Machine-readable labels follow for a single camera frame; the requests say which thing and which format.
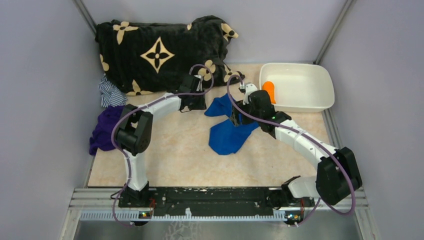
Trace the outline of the blue towel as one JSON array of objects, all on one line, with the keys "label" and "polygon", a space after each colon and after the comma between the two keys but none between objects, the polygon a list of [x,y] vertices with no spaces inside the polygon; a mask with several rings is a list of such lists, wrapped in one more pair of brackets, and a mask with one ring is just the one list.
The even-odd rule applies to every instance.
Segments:
[{"label": "blue towel", "polygon": [[252,132],[259,127],[256,122],[234,126],[230,121],[232,106],[229,96],[225,94],[215,97],[204,112],[207,117],[227,117],[226,120],[212,126],[209,131],[209,147],[222,156],[237,153]]}]

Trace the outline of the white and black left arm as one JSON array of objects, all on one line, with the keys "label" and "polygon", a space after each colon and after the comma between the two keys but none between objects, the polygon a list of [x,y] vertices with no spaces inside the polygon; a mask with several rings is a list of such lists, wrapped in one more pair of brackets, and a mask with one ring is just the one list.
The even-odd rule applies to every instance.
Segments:
[{"label": "white and black left arm", "polygon": [[153,123],[167,115],[188,110],[206,109],[203,77],[186,75],[181,85],[144,105],[128,104],[112,131],[113,144],[122,152],[126,166],[126,183],[119,203],[144,207],[152,194],[147,178],[145,151],[151,143]]}]

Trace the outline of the orange towel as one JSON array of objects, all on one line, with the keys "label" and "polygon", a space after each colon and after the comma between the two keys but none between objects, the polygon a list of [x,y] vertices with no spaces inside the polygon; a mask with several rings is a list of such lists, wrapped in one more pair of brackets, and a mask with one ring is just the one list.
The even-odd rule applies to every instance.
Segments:
[{"label": "orange towel", "polygon": [[271,103],[276,104],[274,83],[271,81],[266,81],[263,83],[262,89],[268,93]]}]

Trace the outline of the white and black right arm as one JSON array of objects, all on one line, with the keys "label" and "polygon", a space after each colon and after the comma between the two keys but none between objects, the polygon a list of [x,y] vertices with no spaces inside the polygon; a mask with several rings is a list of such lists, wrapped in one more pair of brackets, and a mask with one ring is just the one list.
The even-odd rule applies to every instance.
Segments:
[{"label": "white and black right arm", "polygon": [[348,147],[337,148],[301,128],[291,116],[275,110],[267,91],[253,83],[241,83],[243,99],[231,100],[230,121],[236,126],[257,123],[274,139],[292,147],[316,170],[315,176],[295,176],[282,185],[281,199],[295,206],[301,198],[320,198],[334,206],[362,187],[355,155]]}]

